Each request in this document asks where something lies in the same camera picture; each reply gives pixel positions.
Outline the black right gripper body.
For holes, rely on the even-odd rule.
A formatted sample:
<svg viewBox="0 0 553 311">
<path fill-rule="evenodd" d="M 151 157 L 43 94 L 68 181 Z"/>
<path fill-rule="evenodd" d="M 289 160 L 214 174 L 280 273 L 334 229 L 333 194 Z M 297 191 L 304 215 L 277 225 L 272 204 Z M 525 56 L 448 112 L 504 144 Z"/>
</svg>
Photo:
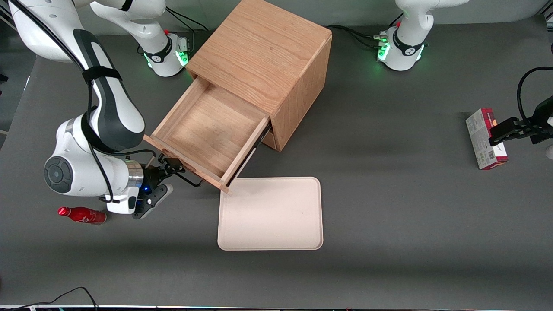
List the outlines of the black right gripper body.
<svg viewBox="0 0 553 311">
<path fill-rule="evenodd" d="M 160 167 L 142 167 L 143 181 L 141 184 L 141 193 L 152 193 L 162 183 L 159 181 Z"/>
</svg>

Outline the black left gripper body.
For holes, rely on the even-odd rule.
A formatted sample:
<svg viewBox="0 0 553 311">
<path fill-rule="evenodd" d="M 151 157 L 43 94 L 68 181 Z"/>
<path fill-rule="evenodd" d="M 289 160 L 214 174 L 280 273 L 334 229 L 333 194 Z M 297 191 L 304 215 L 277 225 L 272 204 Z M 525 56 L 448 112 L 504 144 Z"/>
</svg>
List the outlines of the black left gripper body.
<svg viewBox="0 0 553 311">
<path fill-rule="evenodd" d="M 530 117 L 524 112 L 521 99 L 518 98 L 518 110 L 523 119 L 524 124 L 536 133 L 551 133 L 552 125 L 549 120 L 552 120 L 553 114 L 553 97 L 550 96 L 540 104 L 538 104 Z"/>
</svg>

